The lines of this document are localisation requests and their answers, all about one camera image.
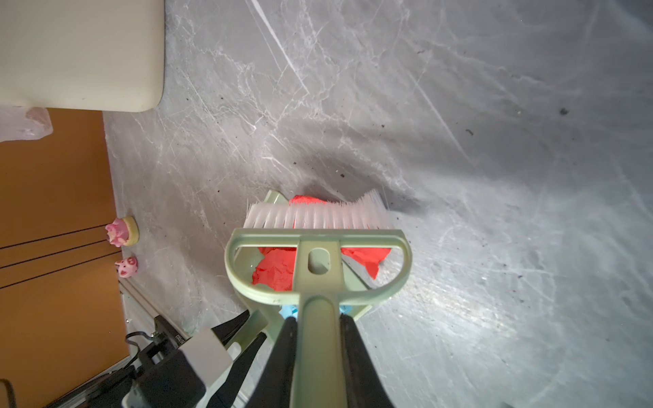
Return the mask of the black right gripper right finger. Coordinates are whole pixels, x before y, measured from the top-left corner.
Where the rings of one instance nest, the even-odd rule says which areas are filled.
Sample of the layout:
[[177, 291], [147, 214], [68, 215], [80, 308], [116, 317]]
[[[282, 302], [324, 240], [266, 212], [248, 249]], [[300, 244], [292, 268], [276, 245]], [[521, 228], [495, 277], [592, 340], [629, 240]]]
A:
[[348, 407], [393, 408], [354, 319], [339, 318]]

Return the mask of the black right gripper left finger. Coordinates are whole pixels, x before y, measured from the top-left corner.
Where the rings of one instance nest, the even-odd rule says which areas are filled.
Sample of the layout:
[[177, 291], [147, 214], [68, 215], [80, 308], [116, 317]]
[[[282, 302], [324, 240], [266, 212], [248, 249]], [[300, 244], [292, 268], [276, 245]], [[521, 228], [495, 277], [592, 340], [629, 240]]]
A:
[[297, 354], [298, 323], [285, 319], [265, 369], [246, 408], [289, 408]]

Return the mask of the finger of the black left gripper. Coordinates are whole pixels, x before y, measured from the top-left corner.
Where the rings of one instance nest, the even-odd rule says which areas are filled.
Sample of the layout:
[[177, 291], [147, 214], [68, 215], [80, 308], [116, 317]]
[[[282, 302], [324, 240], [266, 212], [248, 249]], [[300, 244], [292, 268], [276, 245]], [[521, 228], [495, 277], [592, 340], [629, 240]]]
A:
[[214, 335], [221, 341], [222, 344], [227, 344], [232, 338], [240, 331], [244, 324], [248, 321], [250, 312], [243, 311], [239, 316], [219, 324], [212, 328]]
[[226, 381], [207, 403], [208, 408], [229, 408], [233, 406], [236, 397], [241, 390], [241, 386], [248, 375], [250, 367], [266, 339], [267, 336], [264, 333], [260, 333], [255, 340], [253, 340], [250, 345], [240, 353], [234, 361]]

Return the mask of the green hand brush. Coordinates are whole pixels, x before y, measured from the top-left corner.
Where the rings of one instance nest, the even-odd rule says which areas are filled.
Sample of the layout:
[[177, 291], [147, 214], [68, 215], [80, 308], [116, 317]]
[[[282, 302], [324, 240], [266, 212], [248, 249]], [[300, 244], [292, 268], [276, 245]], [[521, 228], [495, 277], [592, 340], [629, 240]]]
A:
[[[235, 276], [236, 248], [294, 248], [290, 291], [275, 292]], [[345, 248], [391, 248], [402, 254], [397, 276], [386, 285], [345, 287]], [[236, 229], [224, 250], [227, 275], [237, 292], [260, 304], [299, 307], [298, 343], [289, 407], [348, 407], [339, 318], [340, 306], [379, 304], [406, 284], [413, 254], [402, 231], [391, 229]]]

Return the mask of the red paper scrap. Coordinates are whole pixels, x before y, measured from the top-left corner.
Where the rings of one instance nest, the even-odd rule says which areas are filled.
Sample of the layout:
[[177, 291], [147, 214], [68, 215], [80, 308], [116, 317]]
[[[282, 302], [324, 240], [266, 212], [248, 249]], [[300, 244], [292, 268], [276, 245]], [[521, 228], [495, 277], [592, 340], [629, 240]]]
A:
[[[251, 205], [246, 229], [301, 230], [391, 230], [390, 214], [377, 190], [370, 190], [353, 202], [326, 202], [297, 195], [287, 203]], [[264, 259], [253, 272], [252, 283], [277, 292], [290, 291], [294, 278], [294, 248], [260, 248]]]

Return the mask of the cyan paper scrap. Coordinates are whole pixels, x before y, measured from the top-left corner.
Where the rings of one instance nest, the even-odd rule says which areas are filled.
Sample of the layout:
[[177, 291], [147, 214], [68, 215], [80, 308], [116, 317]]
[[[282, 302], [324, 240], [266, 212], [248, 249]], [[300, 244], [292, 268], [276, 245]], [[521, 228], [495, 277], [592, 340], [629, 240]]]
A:
[[[351, 306], [340, 306], [339, 307], [339, 312], [343, 315], [347, 315], [352, 311]], [[283, 319], [287, 318], [295, 318], [297, 319], [299, 317], [299, 307], [297, 305], [283, 305], [280, 308], [279, 314]]]

